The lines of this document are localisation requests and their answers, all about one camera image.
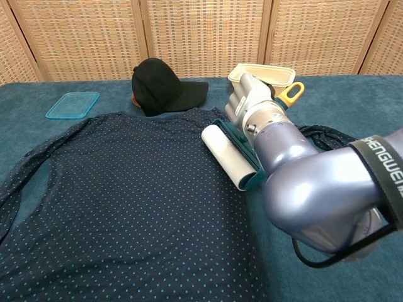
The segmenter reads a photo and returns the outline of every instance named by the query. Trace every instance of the black baseball cap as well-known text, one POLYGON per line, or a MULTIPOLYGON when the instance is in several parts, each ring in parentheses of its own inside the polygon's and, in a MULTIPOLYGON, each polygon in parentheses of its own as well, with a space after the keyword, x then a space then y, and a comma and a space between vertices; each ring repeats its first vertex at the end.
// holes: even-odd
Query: black baseball cap
POLYGON ((167 63, 149 58, 134 68, 132 89, 144 114, 155 116, 203 104, 208 83, 180 81, 167 63))

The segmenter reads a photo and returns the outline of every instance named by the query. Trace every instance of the navy polka dot shirt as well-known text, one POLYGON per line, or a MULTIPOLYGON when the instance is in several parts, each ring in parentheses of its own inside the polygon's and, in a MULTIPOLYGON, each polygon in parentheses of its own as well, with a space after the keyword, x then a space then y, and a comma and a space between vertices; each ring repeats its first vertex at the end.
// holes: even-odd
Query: navy polka dot shirt
POLYGON ((244 195, 200 138, 216 118, 101 115, 28 152, 0 187, 0 301, 266 301, 244 195))

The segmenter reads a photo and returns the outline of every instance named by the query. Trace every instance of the wooden frame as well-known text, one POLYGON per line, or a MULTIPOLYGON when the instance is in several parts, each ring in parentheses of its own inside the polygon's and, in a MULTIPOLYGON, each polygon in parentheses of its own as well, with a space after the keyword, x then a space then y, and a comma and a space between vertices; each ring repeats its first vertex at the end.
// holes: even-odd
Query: wooden frame
POLYGON ((37 79, 39 81, 44 81, 45 77, 43 76, 43 74, 40 72, 40 69, 38 67, 37 61, 35 60, 35 58, 33 57, 30 47, 28 46, 28 44, 26 43, 26 40, 24 38, 24 34, 21 32, 20 27, 18 26, 13 12, 11 11, 11 8, 8 6, 6 1, 1 1, 0 2, 0 6, 3 8, 4 13, 6 14, 8 21, 11 25, 11 27, 13 28, 15 35, 24 51, 25 57, 27 58, 31 68, 34 71, 34 74, 36 75, 37 79))
POLYGON ((132 9, 134 15, 134 25, 136 27, 136 34, 138 36, 137 43, 140 48, 140 59, 145 60, 149 57, 149 51, 147 48, 147 40, 144 33, 144 19, 141 12, 140 0, 131 0, 132 9))
POLYGON ((373 24, 371 26, 370 32, 368 33, 368 37, 366 38, 366 40, 364 42, 363 49, 358 56, 357 63, 355 64, 355 67, 354 67, 355 74, 358 74, 360 72, 361 66, 363 65, 364 60, 365 60, 365 56, 366 56, 368 50, 370 49, 370 46, 374 39, 375 33, 377 32, 377 29, 380 26, 382 17, 385 14, 388 3, 389 3, 389 0, 384 0, 382 2, 382 5, 379 8, 379 12, 375 16, 375 19, 373 20, 373 24))
POLYGON ((18 7, 17 2, 15 0, 8 0, 8 3, 11 6, 11 9, 14 12, 14 15, 18 21, 18 24, 21 27, 22 32, 24 33, 24 36, 31 48, 31 51, 38 62, 38 67, 40 69, 40 72, 43 75, 44 80, 49 81, 50 80, 49 70, 47 69, 45 62, 43 61, 43 58, 42 58, 40 52, 38 51, 38 49, 35 46, 35 41, 34 41, 33 37, 31 36, 29 27, 25 22, 25 18, 23 16, 22 12, 20 11, 20 8, 18 7))
MULTIPOLYGON (((386 45, 386 42, 382 43, 382 40, 384 38, 389 39, 389 38, 396 38, 393 36, 385 36, 387 33, 387 29, 390 25, 390 20, 391 18, 394 16, 394 13, 396 13, 396 9, 398 8, 397 5, 400 5, 400 22, 403 22, 403 1, 402 0, 391 0, 389 2, 389 5, 386 9, 385 15, 382 18, 382 21, 380 23, 379 29, 377 31, 377 33, 375 34, 375 38, 372 41, 372 45, 368 51, 368 54, 365 58, 365 61, 361 67, 360 70, 360 74, 390 74, 390 72, 388 71, 383 71, 383 72, 378 72, 375 71, 374 69, 376 69, 378 66, 374 66, 374 60, 376 59, 376 54, 377 52, 382 52, 382 56, 387 55, 386 54, 386 49, 380 50, 381 47, 383 48, 392 48, 392 47, 399 47, 398 44, 393 43, 396 41, 391 41, 391 44, 388 43, 388 45, 386 45)), ((403 33, 400 31, 400 41, 403 41, 403 33)), ((395 50, 395 53, 400 53, 400 59, 401 59, 401 68, 399 69, 399 73, 403 74, 403 58, 401 57, 403 52, 403 47, 401 47, 400 49, 395 50)), ((381 68, 382 70, 387 70, 388 67, 385 65, 379 66, 379 68, 381 68)))
POLYGON ((140 5, 140 13, 143 19, 143 26, 144 26, 144 35, 145 41, 147 43, 147 52, 149 58, 155 56, 154 52, 154 43, 152 39, 152 29, 151 29, 151 22, 149 18, 149 5, 147 0, 138 0, 140 5))
POLYGON ((262 25, 260 29, 258 57, 256 60, 257 64, 264 64, 264 56, 266 55, 267 39, 270 28, 272 2, 273 0, 264 0, 263 3, 262 25))

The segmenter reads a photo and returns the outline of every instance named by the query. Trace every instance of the plastic container lid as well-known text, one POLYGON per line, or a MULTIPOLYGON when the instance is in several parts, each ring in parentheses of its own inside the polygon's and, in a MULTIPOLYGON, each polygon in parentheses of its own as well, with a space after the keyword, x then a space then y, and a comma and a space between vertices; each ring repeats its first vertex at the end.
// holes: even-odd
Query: plastic container lid
POLYGON ((83 118, 98 99, 98 92, 69 92, 63 95, 45 116, 54 120, 83 118))

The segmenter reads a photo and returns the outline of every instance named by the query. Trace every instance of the woven room divider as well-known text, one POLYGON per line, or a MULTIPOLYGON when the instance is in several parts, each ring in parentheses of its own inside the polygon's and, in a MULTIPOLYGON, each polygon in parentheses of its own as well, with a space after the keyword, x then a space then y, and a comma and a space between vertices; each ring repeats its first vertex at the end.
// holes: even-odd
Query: woven room divider
POLYGON ((180 77, 227 77, 263 63, 271 1, 140 0, 150 57, 180 77))
POLYGON ((358 73, 387 0, 273 0, 264 63, 298 75, 358 73))
POLYGON ((35 60, 5 1, 0 2, 0 85, 42 80, 35 60))
POLYGON ((391 0, 360 74, 403 74, 403 0, 391 0))
POLYGON ((147 58, 136 0, 9 0, 48 81, 129 79, 147 58))

